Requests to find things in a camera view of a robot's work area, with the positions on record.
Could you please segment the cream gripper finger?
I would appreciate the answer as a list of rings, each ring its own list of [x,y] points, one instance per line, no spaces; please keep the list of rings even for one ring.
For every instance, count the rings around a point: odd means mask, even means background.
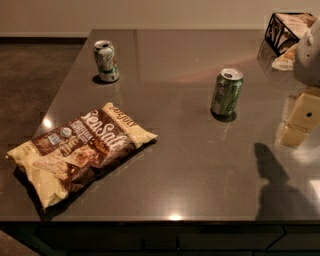
[[[320,125],[320,97],[303,92],[294,101],[279,132],[282,145],[297,148]]]

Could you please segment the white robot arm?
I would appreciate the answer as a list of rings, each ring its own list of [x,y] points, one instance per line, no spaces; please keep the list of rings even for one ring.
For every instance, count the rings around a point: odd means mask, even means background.
[[[320,18],[278,61],[282,67],[293,69],[296,80],[309,86],[291,97],[293,106],[278,134],[281,144],[296,148],[320,124]]]

